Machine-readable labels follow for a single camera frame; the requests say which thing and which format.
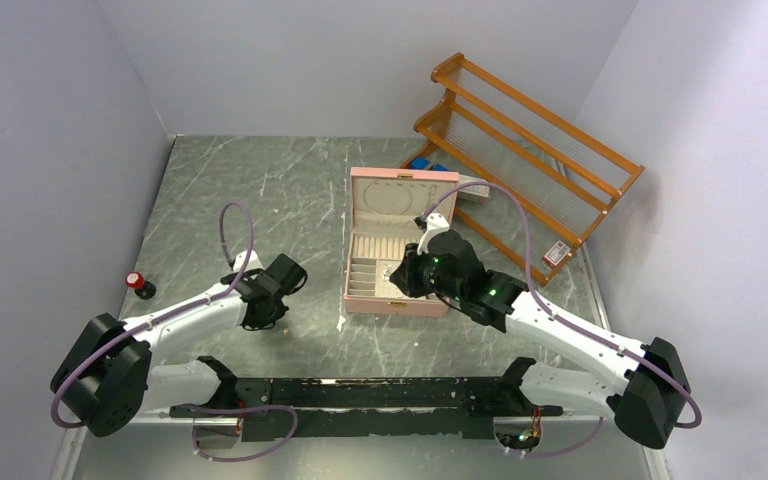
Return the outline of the pink jewelry box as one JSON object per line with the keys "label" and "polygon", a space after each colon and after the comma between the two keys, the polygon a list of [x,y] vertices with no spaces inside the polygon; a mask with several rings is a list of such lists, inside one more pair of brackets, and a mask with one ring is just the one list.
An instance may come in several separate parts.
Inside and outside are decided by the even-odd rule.
{"label": "pink jewelry box", "polygon": [[423,232],[414,218],[459,182],[456,172],[353,167],[349,172],[351,229],[344,303],[352,314],[441,318],[448,307],[430,295],[410,298],[391,282],[382,284],[379,262],[402,261],[405,247]]}

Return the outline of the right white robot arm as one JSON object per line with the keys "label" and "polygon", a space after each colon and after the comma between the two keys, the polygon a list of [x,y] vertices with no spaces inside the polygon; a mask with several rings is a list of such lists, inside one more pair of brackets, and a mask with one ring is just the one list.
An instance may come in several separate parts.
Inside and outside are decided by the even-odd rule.
{"label": "right white robot arm", "polygon": [[453,300],[473,322],[534,340],[578,365],[568,371],[536,362],[504,382],[499,398],[510,413],[536,405],[595,414],[650,449],[664,448],[675,429],[701,422],[673,344],[630,339],[580,319],[526,281],[485,268],[454,231],[407,244],[389,280],[407,297]]}

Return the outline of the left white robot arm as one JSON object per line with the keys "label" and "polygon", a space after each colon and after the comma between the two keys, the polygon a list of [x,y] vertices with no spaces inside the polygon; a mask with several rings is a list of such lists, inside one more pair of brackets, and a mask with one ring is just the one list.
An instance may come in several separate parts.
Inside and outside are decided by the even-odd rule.
{"label": "left white robot arm", "polygon": [[[285,297],[298,292],[307,279],[307,271],[285,254],[263,266],[256,253],[244,251],[231,273],[199,295],[125,320],[108,313],[94,317],[50,382],[54,421],[104,437],[144,412],[167,409],[179,416],[221,416],[246,407],[237,395],[236,375],[219,360],[168,360],[225,330],[273,328],[288,310]],[[60,417],[61,406],[76,421]]]}

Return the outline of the white flat carton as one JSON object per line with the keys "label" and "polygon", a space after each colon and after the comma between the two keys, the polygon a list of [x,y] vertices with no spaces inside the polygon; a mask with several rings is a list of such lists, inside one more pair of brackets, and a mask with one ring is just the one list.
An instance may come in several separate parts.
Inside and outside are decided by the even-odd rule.
{"label": "white flat carton", "polygon": [[464,188],[457,193],[459,199],[483,203],[490,197],[490,188],[482,179],[468,175],[460,175],[458,185],[464,185]]}

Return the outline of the blue box left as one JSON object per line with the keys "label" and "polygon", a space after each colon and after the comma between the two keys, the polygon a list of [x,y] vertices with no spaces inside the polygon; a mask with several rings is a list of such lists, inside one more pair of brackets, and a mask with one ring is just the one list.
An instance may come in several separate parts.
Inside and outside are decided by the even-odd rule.
{"label": "blue box left", "polygon": [[430,170],[433,164],[425,157],[417,157],[410,162],[410,167],[415,170]]}

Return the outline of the small red white box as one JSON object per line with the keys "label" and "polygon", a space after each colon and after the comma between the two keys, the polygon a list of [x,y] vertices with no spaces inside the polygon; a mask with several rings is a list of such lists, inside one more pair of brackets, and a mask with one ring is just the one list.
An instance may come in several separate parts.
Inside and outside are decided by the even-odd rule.
{"label": "small red white box", "polygon": [[543,255],[542,261],[549,267],[558,267],[571,253],[571,247],[563,241],[556,241]]}

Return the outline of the red emergency stop button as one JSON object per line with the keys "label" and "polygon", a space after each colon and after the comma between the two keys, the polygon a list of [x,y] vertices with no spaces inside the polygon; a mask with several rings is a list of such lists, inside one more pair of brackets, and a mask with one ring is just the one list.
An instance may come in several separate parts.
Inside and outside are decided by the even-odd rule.
{"label": "red emergency stop button", "polygon": [[128,273],[125,277],[125,283],[141,300],[149,300],[156,294],[155,285],[138,271]]}

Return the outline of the orange wooden rack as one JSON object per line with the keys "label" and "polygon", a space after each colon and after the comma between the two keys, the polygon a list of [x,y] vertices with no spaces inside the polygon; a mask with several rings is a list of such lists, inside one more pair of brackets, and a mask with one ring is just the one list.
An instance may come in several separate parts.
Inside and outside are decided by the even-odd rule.
{"label": "orange wooden rack", "polygon": [[[438,64],[430,79],[443,95],[415,122],[425,142],[403,165],[425,157],[509,190],[528,214],[527,257],[492,232],[477,208],[458,207],[455,215],[517,264],[529,264],[536,282],[548,283],[643,174],[643,166],[462,53]],[[571,253],[551,268],[542,257],[556,241],[569,245]]]}

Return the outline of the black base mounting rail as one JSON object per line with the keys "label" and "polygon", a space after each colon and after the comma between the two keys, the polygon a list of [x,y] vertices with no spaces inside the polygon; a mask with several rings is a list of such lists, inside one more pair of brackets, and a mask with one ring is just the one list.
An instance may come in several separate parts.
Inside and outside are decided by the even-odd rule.
{"label": "black base mounting rail", "polygon": [[197,412],[169,410],[175,419],[215,427],[240,420],[243,442],[296,438],[458,435],[492,440],[495,423],[561,415],[558,406],[529,402],[515,380],[503,377],[371,379],[240,378],[234,391]]}

